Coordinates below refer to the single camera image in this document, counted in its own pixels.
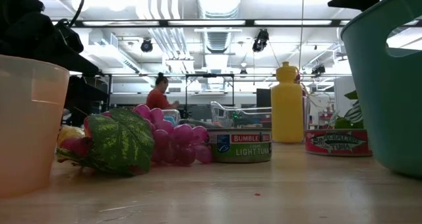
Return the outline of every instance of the green basket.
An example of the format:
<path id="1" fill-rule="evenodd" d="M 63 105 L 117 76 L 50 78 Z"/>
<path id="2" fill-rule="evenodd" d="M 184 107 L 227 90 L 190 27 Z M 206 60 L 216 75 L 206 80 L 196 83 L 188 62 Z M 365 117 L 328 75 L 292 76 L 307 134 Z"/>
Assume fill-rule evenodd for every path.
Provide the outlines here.
<path id="1" fill-rule="evenodd" d="M 374 156 L 414 177 L 422 177 L 422 51 L 387 48 L 386 40 L 421 15 L 422 0 L 383 0 L 342 31 Z"/>

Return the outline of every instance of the can label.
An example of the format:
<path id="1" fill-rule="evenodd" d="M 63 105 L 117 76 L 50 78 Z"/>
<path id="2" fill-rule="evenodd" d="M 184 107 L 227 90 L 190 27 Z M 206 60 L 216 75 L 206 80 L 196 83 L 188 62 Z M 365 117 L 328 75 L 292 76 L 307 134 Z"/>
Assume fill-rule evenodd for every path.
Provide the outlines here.
<path id="1" fill-rule="evenodd" d="M 372 155 L 366 130 L 308 130 L 305 147 L 315 154 Z"/>
<path id="2" fill-rule="evenodd" d="M 214 161 L 248 163 L 271 159 L 269 132 L 213 132 L 209 144 L 212 146 Z"/>

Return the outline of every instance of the red shirt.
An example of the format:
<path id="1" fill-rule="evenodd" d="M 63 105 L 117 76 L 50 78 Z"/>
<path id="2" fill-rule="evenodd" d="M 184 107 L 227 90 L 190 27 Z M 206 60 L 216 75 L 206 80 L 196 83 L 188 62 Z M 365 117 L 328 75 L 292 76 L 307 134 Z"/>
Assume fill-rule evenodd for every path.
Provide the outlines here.
<path id="1" fill-rule="evenodd" d="M 146 105 L 150 109 L 160 108 L 160 109 L 168 109 L 170 107 L 169 102 L 167 101 L 166 96 L 163 94 L 163 92 L 153 89 L 148 94 L 148 97 L 146 98 Z"/>

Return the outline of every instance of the dark hair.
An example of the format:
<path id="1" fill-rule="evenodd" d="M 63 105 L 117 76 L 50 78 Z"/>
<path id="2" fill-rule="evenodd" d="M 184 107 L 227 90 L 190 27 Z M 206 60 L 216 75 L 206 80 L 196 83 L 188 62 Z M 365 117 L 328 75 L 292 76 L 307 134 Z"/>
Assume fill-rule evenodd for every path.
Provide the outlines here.
<path id="1" fill-rule="evenodd" d="M 160 82 L 165 82 L 167 83 L 169 80 L 164 76 L 164 73 L 159 72 L 158 73 L 158 77 L 156 79 L 156 86 L 160 83 Z"/>

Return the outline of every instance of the yellow fruit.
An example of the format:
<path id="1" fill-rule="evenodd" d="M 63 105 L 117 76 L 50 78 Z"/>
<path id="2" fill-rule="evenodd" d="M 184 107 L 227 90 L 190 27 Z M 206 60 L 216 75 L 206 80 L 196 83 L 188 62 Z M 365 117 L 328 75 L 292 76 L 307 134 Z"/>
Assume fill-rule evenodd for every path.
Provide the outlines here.
<path id="1" fill-rule="evenodd" d="M 83 137 L 85 137 L 85 133 L 81 128 L 63 125 L 63 128 L 61 129 L 59 133 L 59 137 L 57 138 L 57 147 L 60 148 L 62 141 L 68 138 L 83 138 Z"/>

